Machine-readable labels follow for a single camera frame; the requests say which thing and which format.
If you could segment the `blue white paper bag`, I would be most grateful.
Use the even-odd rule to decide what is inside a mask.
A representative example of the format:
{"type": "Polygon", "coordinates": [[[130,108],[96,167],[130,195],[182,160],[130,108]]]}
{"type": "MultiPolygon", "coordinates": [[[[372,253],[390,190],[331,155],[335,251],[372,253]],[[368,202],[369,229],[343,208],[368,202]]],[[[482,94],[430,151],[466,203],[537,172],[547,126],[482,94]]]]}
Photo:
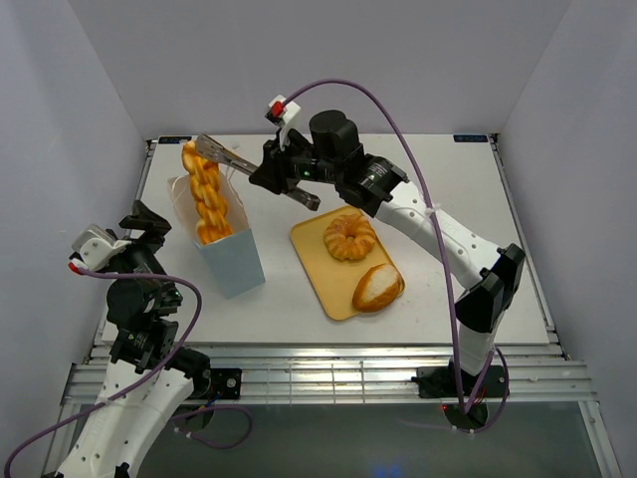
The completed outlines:
{"type": "Polygon", "coordinates": [[[190,192],[188,175],[169,178],[167,190],[181,229],[198,250],[201,261],[210,270],[220,293],[226,299],[265,283],[244,204],[223,172],[220,173],[220,192],[228,201],[227,218],[233,233],[207,245],[201,244],[195,230],[199,217],[190,192]]]}

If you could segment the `orange twisted bread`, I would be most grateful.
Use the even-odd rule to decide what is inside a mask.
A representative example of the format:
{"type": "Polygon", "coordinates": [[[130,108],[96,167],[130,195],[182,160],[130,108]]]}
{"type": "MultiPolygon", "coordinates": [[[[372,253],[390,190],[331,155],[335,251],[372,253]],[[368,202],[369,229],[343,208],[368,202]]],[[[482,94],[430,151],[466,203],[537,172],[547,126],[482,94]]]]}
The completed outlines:
{"type": "Polygon", "coordinates": [[[230,236],[233,228],[227,219],[228,203],[220,193],[218,164],[200,156],[194,140],[183,145],[181,160],[188,172],[190,192],[199,217],[195,230],[200,244],[211,244],[230,236]]]}

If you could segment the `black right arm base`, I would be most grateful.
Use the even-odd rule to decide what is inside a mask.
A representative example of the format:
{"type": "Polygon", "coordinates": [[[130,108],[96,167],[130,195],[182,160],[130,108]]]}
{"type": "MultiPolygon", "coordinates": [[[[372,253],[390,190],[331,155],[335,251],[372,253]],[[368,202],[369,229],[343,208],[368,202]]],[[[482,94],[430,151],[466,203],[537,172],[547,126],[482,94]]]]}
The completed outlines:
{"type": "MultiPolygon", "coordinates": [[[[453,366],[422,366],[411,381],[418,385],[420,398],[443,398],[457,395],[453,366]]],[[[506,391],[504,368],[491,365],[486,372],[476,398],[501,398],[506,391]]]]}

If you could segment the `metal serving tongs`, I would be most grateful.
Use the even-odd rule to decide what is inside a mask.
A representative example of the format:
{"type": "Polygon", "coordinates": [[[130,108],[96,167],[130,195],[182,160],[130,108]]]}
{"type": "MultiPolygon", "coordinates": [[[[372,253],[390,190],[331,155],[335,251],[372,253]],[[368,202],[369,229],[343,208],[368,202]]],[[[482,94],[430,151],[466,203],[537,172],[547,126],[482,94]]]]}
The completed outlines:
{"type": "MultiPolygon", "coordinates": [[[[204,159],[217,162],[219,164],[225,164],[248,176],[258,169],[256,164],[242,158],[208,134],[199,134],[197,136],[195,140],[195,149],[196,152],[204,159]]],[[[283,192],[283,195],[299,202],[311,211],[317,211],[319,209],[320,199],[316,195],[304,191],[296,186],[294,186],[290,192],[283,192]]]]}

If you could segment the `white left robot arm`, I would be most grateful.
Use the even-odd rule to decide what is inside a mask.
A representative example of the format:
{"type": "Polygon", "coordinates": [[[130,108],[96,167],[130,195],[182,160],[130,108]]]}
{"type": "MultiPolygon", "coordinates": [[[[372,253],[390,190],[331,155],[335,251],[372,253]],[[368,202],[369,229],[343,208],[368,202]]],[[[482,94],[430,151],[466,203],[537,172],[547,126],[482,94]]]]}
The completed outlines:
{"type": "Polygon", "coordinates": [[[117,335],[93,409],[56,477],[133,477],[180,403],[211,385],[209,360],[183,347],[170,320],[182,305],[177,282],[155,257],[171,226],[141,201],[119,223],[139,237],[89,226],[74,242],[69,267],[108,279],[106,319],[117,335]]]}

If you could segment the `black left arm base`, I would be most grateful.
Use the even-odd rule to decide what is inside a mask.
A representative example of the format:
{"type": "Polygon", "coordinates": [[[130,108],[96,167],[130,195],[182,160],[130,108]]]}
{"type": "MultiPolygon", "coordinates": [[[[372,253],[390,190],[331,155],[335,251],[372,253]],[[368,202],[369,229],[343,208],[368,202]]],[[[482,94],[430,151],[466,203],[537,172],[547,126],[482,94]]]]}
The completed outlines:
{"type": "Polygon", "coordinates": [[[237,400],[241,396],[243,371],[240,368],[210,368],[202,374],[198,399],[237,400]]]}

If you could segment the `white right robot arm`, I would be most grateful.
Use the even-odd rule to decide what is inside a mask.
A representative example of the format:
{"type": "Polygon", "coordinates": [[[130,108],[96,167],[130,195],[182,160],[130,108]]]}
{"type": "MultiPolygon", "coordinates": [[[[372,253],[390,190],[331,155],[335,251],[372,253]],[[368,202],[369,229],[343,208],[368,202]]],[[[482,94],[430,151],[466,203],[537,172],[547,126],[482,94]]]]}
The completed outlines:
{"type": "Polygon", "coordinates": [[[456,392],[474,394],[486,382],[497,328],[520,285],[526,260],[522,248],[500,247],[435,208],[424,185],[390,160],[365,151],[355,123],[344,113],[314,115],[309,137],[293,128],[281,103],[266,118],[278,130],[263,146],[263,160],[249,176],[252,184],[310,210],[318,209],[320,200],[302,190],[300,182],[330,184],[346,204],[431,254],[442,264],[445,280],[463,287],[463,294],[450,300],[454,351],[449,380],[456,392]]]}

